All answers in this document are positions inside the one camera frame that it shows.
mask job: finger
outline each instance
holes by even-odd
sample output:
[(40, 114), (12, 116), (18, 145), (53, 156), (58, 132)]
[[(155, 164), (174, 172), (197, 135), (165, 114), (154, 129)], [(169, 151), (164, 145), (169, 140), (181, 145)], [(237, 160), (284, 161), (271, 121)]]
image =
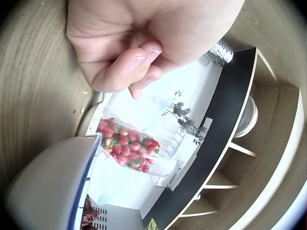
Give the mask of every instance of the finger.
[(162, 73), (157, 66), (151, 65), (144, 78), (129, 86), (129, 91), (134, 99), (139, 99), (142, 95), (142, 88), (145, 88), (149, 83), (160, 79)]
[(132, 98), (135, 100), (140, 99), (142, 96), (142, 90), (133, 90), (129, 88), (129, 91), (130, 91)]
[(158, 56), (153, 62), (153, 65), (158, 66), (162, 70), (162, 74), (165, 74), (186, 64), (188, 63), (175, 63), (165, 58), (163, 55)]
[(100, 92), (118, 92), (141, 80), (150, 64), (161, 53), (161, 45), (147, 41), (138, 48), (124, 51), (112, 64), (110, 62), (80, 63), (90, 86)]
[(145, 59), (141, 48), (124, 51), (112, 64), (110, 62), (80, 63), (81, 70), (90, 86), (99, 92), (118, 92), (134, 80), (133, 73)]
[(140, 90), (143, 89), (144, 87), (146, 87), (149, 83), (154, 82), (158, 79), (160, 79), (162, 75), (162, 71), (159, 67), (155, 66), (155, 65), (151, 65), (145, 75), (144, 78), (142, 78), (141, 80), (132, 83), (129, 86), (129, 89), (131, 90)]

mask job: wooden cabinet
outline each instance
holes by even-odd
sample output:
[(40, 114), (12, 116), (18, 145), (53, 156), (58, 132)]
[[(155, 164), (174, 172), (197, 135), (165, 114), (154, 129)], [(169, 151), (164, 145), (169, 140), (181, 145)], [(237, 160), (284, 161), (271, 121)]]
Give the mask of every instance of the wooden cabinet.
[[(257, 123), (247, 135), (233, 138), (249, 95), (258, 108)], [(269, 201), (291, 163), (286, 159), (291, 159), (289, 140), (303, 114), (299, 103), (299, 89), (280, 86), (256, 50), (242, 111), (224, 153), (203, 184), (201, 199), (190, 202), (167, 228), (244, 228)]]

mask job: red strawberry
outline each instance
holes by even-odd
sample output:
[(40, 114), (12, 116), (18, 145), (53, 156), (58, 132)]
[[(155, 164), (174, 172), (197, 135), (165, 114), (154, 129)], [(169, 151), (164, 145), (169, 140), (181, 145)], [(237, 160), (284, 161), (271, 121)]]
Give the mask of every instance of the red strawberry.
[(120, 135), (123, 135), (123, 136), (127, 136), (128, 135), (128, 128), (127, 127), (121, 127), (120, 128)]
[(111, 149), (111, 148), (109, 148), (109, 147), (104, 147), (104, 149), (105, 149), (108, 153), (113, 152), (113, 149)]
[(118, 160), (118, 156), (115, 153), (111, 153), (111, 156), (117, 161)]
[(130, 155), (130, 147), (127, 145), (122, 146), (122, 154), (125, 156), (129, 156)]
[(122, 151), (122, 146), (119, 143), (116, 143), (113, 146), (113, 152), (116, 154), (120, 154), (121, 151)]
[(108, 127), (105, 127), (101, 132), (105, 137), (111, 137), (113, 135), (113, 130)]
[(147, 148), (147, 155), (150, 155), (150, 156), (155, 156), (156, 155), (156, 149), (153, 145), (150, 145), (148, 148)]
[(147, 158), (140, 158), (140, 162), (141, 162), (142, 165), (148, 164)]
[(114, 133), (118, 133), (118, 130), (115, 128), (115, 126), (112, 126), (111, 129)]
[(127, 162), (128, 158), (126, 158), (124, 155), (120, 154), (117, 157), (117, 163), (120, 165), (123, 165)]
[(156, 140), (153, 140), (152, 143), (153, 143), (155, 149), (158, 149), (160, 147), (159, 142), (157, 142)]
[(100, 120), (98, 124), (98, 129), (103, 130), (107, 126), (108, 126), (107, 122), (105, 122), (104, 120)]
[(119, 140), (121, 145), (127, 145), (128, 144), (128, 137), (127, 136), (119, 135), (118, 140)]
[(140, 148), (138, 153), (140, 154), (140, 158), (145, 158), (147, 156), (147, 151), (146, 149)]
[(111, 128), (112, 126), (117, 125), (117, 123), (115, 121), (113, 121), (112, 119), (108, 119), (106, 120), (108, 126)]
[(130, 131), (128, 137), (131, 142), (136, 141), (135, 131)]
[(142, 171), (143, 168), (144, 168), (144, 165), (140, 165), (140, 166), (138, 167), (138, 170)]
[(114, 133), (113, 138), (118, 139), (119, 134), (118, 133)]
[(138, 167), (140, 167), (140, 165), (141, 164), (139, 164), (139, 163), (131, 163), (132, 168), (138, 168)]
[(135, 160), (138, 158), (138, 153), (136, 151), (131, 150), (129, 155), (129, 160)]
[(149, 167), (147, 165), (144, 165), (142, 171), (143, 171), (143, 173), (148, 173), (149, 172)]
[(134, 141), (132, 144), (131, 144), (131, 149), (133, 149), (134, 151), (138, 151), (140, 149), (141, 145)]
[(151, 140), (146, 140), (143, 142), (142, 144), (145, 148), (148, 148), (150, 145), (152, 145), (152, 141)]
[(149, 164), (156, 164), (158, 162), (157, 157), (154, 157), (152, 159), (147, 159)]

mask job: plastic bag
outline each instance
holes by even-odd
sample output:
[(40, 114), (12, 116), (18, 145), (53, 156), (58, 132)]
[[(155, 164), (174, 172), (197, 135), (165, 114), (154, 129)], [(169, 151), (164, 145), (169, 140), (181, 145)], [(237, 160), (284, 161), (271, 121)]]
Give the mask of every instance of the plastic bag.
[(153, 127), (174, 100), (177, 85), (171, 78), (161, 78), (142, 89), (142, 96), (135, 100), (128, 89), (114, 93), (103, 110), (102, 119), (115, 118), (141, 131)]
[(128, 181), (128, 175), (111, 155), (100, 147), (91, 174), (87, 194), (102, 206), (120, 194), (121, 187)]

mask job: hand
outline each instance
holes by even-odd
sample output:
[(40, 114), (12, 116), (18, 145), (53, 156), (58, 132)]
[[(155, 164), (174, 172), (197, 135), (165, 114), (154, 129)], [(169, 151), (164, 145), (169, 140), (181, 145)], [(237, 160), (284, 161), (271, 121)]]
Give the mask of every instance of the hand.
[(129, 87), (198, 59), (229, 30), (244, 0), (69, 0), (67, 37), (89, 85)]

